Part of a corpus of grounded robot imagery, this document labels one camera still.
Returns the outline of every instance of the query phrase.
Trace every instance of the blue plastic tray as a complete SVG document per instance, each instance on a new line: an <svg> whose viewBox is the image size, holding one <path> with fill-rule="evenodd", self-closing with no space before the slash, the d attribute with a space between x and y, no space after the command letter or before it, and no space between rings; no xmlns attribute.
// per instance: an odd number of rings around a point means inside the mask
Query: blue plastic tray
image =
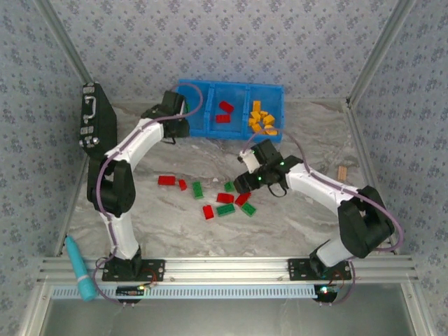
<svg viewBox="0 0 448 336"><path fill-rule="evenodd" d="M187 118L192 137L249 139L253 134L248 122L254 100L260 100L261 110L275 118L276 128L285 127L285 99L284 89L281 86L187 79L179 82L197 85L204 96L204 103L199 112ZM178 87L177 92L186 97L190 109L197 106L199 97L192 87L181 86ZM234 111L230 114L230 123L218 124L215 121L216 115L226 114L218 106L223 100L233 105ZM282 135L282 133L275 136L259 135L254 140L259 142L271 139L273 142L280 142Z"/></svg>

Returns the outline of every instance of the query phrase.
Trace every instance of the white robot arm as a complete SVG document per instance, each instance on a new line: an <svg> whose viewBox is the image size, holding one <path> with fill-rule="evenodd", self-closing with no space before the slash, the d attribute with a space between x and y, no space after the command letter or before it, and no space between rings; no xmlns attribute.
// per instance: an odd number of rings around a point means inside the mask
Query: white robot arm
<svg viewBox="0 0 448 336"><path fill-rule="evenodd" d="M148 152L149 149L153 147L157 142L163 139L163 125L158 122L154 122L146 129L142 129L142 127L149 121L151 121L150 118L140 119L139 123L132 130L132 132L129 133L129 135L123 141L121 141L118 146L108 151L105 156L108 158L116 151L120 151L120 153L114 157L114 160L125 161L129 163L131 172L133 172L146 152ZM136 138L131 142L130 145L125 146L125 144L136 132L139 132L139 135L136 136ZM105 215L100 213L100 216L105 224L109 223L109 219ZM139 250L139 243L137 243L132 229L130 211L122 213L119 217L110 213L109 217L111 218L110 223L112 223L112 230L114 232L116 240L116 243L114 244L111 233L108 231L109 239L111 241L111 253L112 250L116 247L117 249L115 251L115 256L117 258L132 259Z"/></svg>
<svg viewBox="0 0 448 336"><path fill-rule="evenodd" d="M278 183L284 195L287 189L300 191L337 215L339 236L325 242L309 256L317 274L354 256L365 258L394 233L393 223L378 208L354 197L362 195L384 208L379 193L370 186L359 189L344 185L307 169L305 162L297 157L283 159L269 139L242 151L238 160L248 168L234 181L239 193L248 193L264 185L273 193L271 186Z"/></svg>
<svg viewBox="0 0 448 336"><path fill-rule="evenodd" d="M100 211L108 228L111 254L116 260L127 260L129 265L135 265L138 264L135 260L141 259L130 214L136 196L132 172L149 149L163 138L188 136L189 126L185 119L166 118L182 114L184 107L185 99L182 95L166 91L162 103L147 110L121 143L103 155L90 157L87 199ZM104 165L107 166L105 174L101 174ZM98 180L101 181L99 193L104 211L97 200ZM133 273L139 271L135 267L131 268Z"/></svg>

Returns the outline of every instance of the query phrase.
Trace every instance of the gray marble floor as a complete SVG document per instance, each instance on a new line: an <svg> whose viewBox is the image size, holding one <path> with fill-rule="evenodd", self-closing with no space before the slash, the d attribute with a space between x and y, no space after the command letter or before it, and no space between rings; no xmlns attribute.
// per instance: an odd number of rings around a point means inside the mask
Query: gray marble floor
<svg viewBox="0 0 448 336"><path fill-rule="evenodd" d="M136 125L148 105L117 108L119 139ZM286 104L287 129L302 143L310 165L331 178L337 166L348 167L348 184L364 181L344 115L311 103ZM137 191L132 208L134 233L145 256L290 256L307 255L337 234L336 216L299 192L278 199L266 188L253 193L257 208L249 218L240 209L222 218L204 220L202 206L217 205L224 183L244 172L237 154L243 141L189 138L176 146L158 143L134 172ZM283 156L300 156L287 137L279 146ZM190 187L201 181L204 199L196 200L191 188L159 187L158 176L174 174ZM85 197L82 185L69 234L85 256L102 256L109 250L106 228Z"/></svg>

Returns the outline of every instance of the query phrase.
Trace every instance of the black bracket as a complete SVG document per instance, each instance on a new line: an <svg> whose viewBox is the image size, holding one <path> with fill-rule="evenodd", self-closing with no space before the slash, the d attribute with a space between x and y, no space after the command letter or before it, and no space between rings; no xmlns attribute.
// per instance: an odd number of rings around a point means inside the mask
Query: black bracket
<svg viewBox="0 0 448 336"><path fill-rule="evenodd" d="M163 259L141 259L140 249L131 260L112 258L106 262L103 270L103 281L135 281L141 283L163 281L165 265Z"/></svg>
<svg viewBox="0 0 448 336"><path fill-rule="evenodd" d="M318 280L351 280L351 270L347 261L342 261L329 267L325 274L319 276L312 269L309 258L288 259L289 279L291 281L318 281Z"/></svg>

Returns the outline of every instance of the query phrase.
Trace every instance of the red block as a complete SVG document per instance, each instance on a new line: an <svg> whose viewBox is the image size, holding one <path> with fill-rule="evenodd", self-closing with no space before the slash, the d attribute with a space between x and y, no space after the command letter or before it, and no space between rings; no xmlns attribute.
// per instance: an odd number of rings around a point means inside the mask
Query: red block
<svg viewBox="0 0 448 336"><path fill-rule="evenodd" d="M218 114L216 116L216 122L218 124L230 123L230 114Z"/></svg>
<svg viewBox="0 0 448 336"><path fill-rule="evenodd" d="M232 105L230 105L224 100L221 103L219 103L219 108L227 113L231 113L235 109Z"/></svg>
<svg viewBox="0 0 448 336"><path fill-rule="evenodd" d="M210 219L215 216L215 215L213 215L213 208L211 207L211 205L203 206L202 210L204 212L205 219Z"/></svg>
<svg viewBox="0 0 448 336"><path fill-rule="evenodd" d="M216 201L220 202L220 203L229 204L229 203L233 203L234 199L235 199L235 197L232 194L226 194L224 192L220 192L218 194L218 197L216 198Z"/></svg>
<svg viewBox="0 0 448 336"><path fill-rule="evenodd" d="M176 184L175 176L159 176L159 186L174 186Z"/></svg>
<svg viewBox="0 0 448 336"><path fill-rule="evenodd" d="M187 183L185 182L185 180L179 180L179 187L181 187L182 191L187 189Z"/></svg>
<svg viewBox="0 0 448 336"><path fill-rule="evenodd" d="M235 201L235 204L238 207L242 207L244 205L244 203L247 202L247 200L249 199L249 197L252 194L250 192L247 192L246 194L241 194L240 196L238 196L237 200Z"/></svg>

